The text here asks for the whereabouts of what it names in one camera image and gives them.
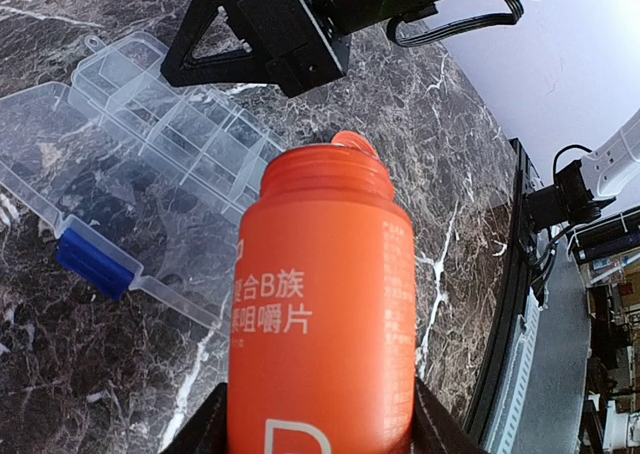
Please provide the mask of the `black front rail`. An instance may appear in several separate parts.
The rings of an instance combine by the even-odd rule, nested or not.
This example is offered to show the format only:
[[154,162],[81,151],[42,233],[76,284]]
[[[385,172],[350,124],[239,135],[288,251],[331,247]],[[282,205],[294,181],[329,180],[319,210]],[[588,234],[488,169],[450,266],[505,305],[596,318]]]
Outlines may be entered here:
[[529,258],[535,244],[525,201],[525,196],[532,191],[532,164],[519,139],[512,138],[509,143],[516,154],[516,168],[507,249],[487,349],[464,422],[466,433],[483,449],[488,448],[491,426],[507,376],[516,321],[524,313],[531,278]]

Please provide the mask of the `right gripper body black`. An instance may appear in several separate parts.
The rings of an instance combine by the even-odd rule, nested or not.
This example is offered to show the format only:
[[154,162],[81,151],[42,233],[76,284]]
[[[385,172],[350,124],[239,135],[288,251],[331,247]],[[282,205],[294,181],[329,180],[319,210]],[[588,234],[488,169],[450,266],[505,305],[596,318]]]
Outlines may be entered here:
[[271,81],[296,97],[347,74],[350,35],[333,0],[240,0],[266,54]]

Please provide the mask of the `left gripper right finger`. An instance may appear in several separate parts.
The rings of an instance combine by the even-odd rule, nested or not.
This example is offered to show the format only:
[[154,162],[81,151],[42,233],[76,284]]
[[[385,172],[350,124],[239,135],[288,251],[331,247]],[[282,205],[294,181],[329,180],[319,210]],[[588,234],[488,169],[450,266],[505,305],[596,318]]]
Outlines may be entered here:
[[415,378],[413,452],[422,454],[485,454],[464,432],[437,397]]

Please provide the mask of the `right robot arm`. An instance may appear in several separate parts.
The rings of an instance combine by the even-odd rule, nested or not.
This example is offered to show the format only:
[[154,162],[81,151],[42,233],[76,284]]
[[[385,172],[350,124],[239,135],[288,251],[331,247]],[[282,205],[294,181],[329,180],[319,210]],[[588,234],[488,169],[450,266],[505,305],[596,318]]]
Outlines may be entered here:
[[403,48],[476,29],[514,25],[524,9],[503,0],[506,13],[449,23],[399,38],[400,24],[436,14],[441,0],[191,0],[161,65],[174,87],[266,83],[289,98],[344,77],[353,33],[386,22],[387,38]]

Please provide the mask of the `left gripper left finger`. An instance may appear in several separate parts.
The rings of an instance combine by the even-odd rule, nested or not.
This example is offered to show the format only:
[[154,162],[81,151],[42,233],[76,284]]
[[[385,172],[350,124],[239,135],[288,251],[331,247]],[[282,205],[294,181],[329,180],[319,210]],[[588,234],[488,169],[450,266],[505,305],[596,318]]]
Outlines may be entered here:
[[228,452],[227,387],[219,383],[169,444],[169,454]]

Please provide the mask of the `red pill bottle grey cap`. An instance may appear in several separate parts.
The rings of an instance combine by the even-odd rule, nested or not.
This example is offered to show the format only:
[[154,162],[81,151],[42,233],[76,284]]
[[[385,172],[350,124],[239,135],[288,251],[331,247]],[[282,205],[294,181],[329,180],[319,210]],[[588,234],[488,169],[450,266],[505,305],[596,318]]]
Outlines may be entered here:
[[363,145],[272,161],[237,246],[232,453],[405,453],[414,391],[412,224]]

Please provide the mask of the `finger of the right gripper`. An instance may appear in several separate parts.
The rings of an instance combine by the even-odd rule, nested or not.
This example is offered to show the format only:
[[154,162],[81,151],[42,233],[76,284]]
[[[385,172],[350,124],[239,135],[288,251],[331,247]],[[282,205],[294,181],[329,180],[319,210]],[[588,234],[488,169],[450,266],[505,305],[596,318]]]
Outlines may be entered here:
[[191,0],[161,65],[174,87],[218,83],[273,84],[270,56],[251,23],[259,12],[244,0]]

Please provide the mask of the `clear plastic pill organizer box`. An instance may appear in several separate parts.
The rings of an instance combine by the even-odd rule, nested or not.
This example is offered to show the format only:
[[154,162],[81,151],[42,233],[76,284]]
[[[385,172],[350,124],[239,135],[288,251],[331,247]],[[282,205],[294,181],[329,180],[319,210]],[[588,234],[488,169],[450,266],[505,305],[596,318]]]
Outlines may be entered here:
[[106,297],[140,290],[221,328],[238,224],[283,143],[217,88],[170,86],[149,34],[86,45],[69,83],[2,99],[1,184]]

